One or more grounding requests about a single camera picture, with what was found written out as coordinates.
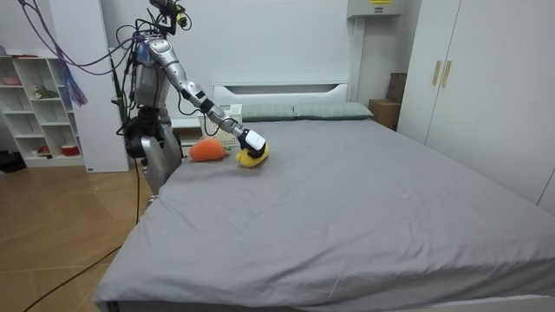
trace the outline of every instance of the white wardrobe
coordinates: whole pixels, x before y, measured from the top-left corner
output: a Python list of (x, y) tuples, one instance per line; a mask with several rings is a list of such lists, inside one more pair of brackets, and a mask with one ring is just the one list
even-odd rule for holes
[(423, 0), (398, 132), (555, 214), (553, 12)]

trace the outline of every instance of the red object on shelf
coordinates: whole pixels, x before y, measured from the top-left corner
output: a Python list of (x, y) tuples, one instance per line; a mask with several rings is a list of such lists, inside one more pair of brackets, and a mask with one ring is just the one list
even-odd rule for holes
[(64, 145), (62, 146), (63, 156), (77, 156), (80, 155), (79, 147), (74, 145)]

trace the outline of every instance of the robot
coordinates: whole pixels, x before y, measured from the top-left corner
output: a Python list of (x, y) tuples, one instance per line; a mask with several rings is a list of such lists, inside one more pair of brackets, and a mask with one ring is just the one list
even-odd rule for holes
[(186, 71), (167, 40), (167, 35), (175, 35), (176, 23), (181, 27), (186, 24), (182, 16), (185, 10), (172, 0), (150, 0), (150, 3), (162, 16), (170, 18), (171, 25), (156, 25), (159, 33), (141, 38), (142, 53), (147, 57), (139, 60), (134, 68), (134, 100), (139, 104), (139, 111), (137, 117), (130, 120), (124, 135), (127, 154), (142, 159), (143, 173), (153, 194), (159, 193), (183, 159), (179, 136), (172, 129), (165, 103), (170, 85), (221, 130), (237, 137), (241, 149), (247, 149), (249, 157), (265, 158), (265, 139), (230, 118), (208, 99), (197, 83), (187, 79)]

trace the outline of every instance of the gold door handle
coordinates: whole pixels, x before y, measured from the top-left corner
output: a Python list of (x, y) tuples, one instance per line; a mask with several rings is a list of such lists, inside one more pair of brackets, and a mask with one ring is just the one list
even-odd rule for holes
[(445, 65), (445, 72), (443, 72), (443, 77), (441, 78), (441, 85), (445, 87), (447, 85), (447, 78), (449, 77), (449, 72), (451, 71), (451, 61), (447, 61)]
[(437, 76), (440, 75), (441, 61), (435, 64), (434, 79), (432, 80), (432, 86), (437, 84)]

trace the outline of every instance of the wooden floor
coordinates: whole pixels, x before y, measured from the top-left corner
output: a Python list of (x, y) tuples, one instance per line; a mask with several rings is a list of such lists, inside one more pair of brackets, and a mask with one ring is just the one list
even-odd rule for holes
[[(140, 183), (142, 212), (150, 191)], [(33, 168), (0, 176), (0, 311), (22, 312), (121, 245), (134, 226), (136, 186), (134, 170)], [(90, 294), (111, 258), (31, 311), (98, 311)]]

